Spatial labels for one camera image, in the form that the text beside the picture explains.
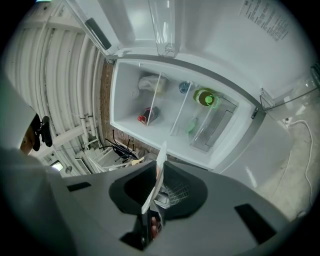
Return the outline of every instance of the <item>door hinge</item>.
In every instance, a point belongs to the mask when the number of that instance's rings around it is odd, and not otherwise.
[[[251,115],[251,119],[255,119],[257,113],[258,113],[258,108],[256,107],[255,110],[253,111],[252,115]]]

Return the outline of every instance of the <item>open refrigerator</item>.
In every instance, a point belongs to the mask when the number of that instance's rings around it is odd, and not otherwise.
[[[112,126],[158,149],[167,141],[170,155],[249,187],[288,157],[281,120],[318,99],[319,76],[312,45],[279,2],[64,2],[115,60]],[[150,76],[153,90],[139,89]],[[217,107],[197,100],[201,90]],[[144,124],[138,117],[146,109],[156,118]]]

